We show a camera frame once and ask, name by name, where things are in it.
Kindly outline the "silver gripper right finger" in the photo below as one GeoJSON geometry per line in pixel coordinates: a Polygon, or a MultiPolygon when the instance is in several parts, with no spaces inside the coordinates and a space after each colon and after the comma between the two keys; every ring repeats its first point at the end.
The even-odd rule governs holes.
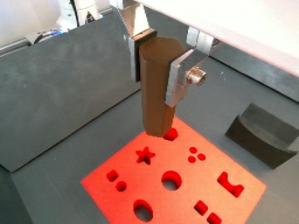
{"type": "Polygon", "coordinates": [[[165,104],[173,108],[187,95],[188,86],[200,86],[207,73],[201,70],[204,60],[220,47],[220,41],[203,31],[189,27],[187,32],[187,50],[171,63],[168,84],[165,90],[165,104]]]}

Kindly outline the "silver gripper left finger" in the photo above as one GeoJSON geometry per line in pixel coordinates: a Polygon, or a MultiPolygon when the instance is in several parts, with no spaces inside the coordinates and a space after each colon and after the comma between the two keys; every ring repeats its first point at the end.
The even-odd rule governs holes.
{"type": "Polygon", "coordinates": [[[156,36],[156,30],[149,27],[145,8],[133,0],[109,0],[112,11],[124,30],[124,40],[129,51],[131,77],[140,81],[139,47],[156,36]]]}

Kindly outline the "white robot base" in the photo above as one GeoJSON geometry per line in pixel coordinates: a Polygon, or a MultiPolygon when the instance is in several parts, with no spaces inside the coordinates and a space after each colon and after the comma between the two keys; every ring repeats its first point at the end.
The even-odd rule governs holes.
{"type": "Polygon", "coordinates": [[[64,30],[72,30],[99,20],[96,0],[57,0],[60,16],[57,26],[64,30]]]}

